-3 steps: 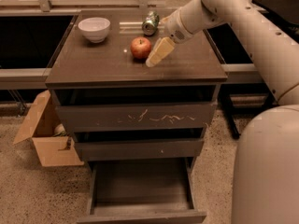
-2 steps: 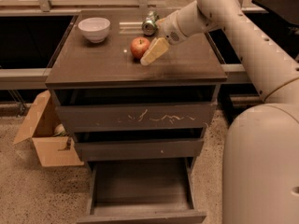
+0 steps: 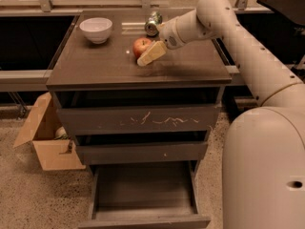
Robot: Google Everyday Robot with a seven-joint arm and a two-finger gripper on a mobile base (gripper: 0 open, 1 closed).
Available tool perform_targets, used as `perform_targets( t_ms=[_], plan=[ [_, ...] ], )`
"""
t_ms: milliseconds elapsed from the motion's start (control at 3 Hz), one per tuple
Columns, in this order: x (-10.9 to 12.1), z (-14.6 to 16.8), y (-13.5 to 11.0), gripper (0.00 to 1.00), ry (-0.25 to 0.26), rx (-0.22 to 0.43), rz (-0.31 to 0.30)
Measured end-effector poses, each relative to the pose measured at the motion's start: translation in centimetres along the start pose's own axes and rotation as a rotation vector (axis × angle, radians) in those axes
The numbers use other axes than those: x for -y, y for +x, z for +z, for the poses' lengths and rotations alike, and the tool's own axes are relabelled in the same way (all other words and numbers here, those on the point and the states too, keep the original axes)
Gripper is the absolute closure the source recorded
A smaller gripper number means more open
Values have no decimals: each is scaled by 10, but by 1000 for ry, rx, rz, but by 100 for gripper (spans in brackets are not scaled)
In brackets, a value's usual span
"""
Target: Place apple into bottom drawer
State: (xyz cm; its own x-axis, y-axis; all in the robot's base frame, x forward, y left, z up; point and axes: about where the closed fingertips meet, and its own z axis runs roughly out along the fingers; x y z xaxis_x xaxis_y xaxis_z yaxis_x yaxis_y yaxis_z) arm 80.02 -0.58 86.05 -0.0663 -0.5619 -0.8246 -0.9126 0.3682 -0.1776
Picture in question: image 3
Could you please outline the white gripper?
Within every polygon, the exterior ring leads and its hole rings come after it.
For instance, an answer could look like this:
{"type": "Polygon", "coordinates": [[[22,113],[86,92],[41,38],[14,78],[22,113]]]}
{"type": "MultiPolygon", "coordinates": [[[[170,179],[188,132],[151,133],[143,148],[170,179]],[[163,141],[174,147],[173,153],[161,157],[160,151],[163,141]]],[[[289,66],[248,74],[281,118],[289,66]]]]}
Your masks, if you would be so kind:
{"type": "Polygon", "coordinates": [[[176,50],[185,45],[177,31],[177,20],[178,18],[175,17],[158,26],[159,38],[161,41],[153,41],[151,43],[151,45],[137,59],[138,66],[144,67],[149,65],[154,60],[165,55],[167,48],[170,50],[176,50]]]}

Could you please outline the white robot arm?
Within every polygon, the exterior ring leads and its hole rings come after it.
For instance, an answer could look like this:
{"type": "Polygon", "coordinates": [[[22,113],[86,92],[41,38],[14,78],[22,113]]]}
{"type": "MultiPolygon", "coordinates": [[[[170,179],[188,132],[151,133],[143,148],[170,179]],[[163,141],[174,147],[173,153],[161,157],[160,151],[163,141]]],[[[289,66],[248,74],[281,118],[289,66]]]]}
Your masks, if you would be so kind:
{"type": "Polygon", "coordinates": [[[197,39],[222,39],[257,106],[231,124],[222,161],[224,229],[305,229],[305,84],[238,22],[228,0],[199,0],[162,24],[146,66],[197,39]]]}

